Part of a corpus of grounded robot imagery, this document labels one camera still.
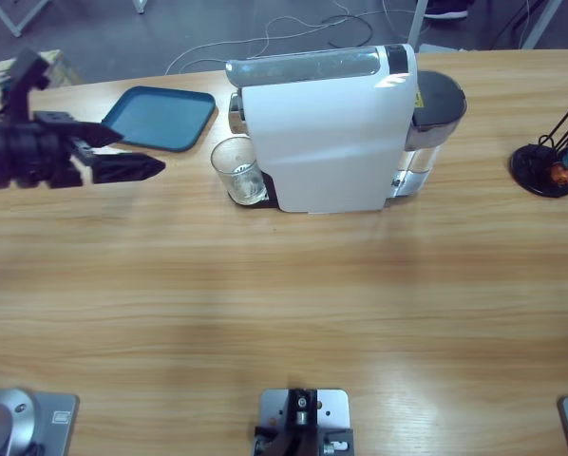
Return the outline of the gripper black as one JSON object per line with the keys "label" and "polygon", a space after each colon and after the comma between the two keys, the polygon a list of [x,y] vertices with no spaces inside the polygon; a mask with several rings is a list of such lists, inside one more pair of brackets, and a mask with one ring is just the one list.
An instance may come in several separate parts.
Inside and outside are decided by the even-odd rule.
{"label": "gripper black", "polygon": [[[71,161],[76,141],[91,147],[118,143],[123,135],[103,123],[80,122],[61,111],[35,111],[34,122],[0,123],[0,189],[13,183],[52,189],[82,186],[81,172]],[[142,153],[96,155],[91,164],[94,184],[145,181],[165,163]]]}

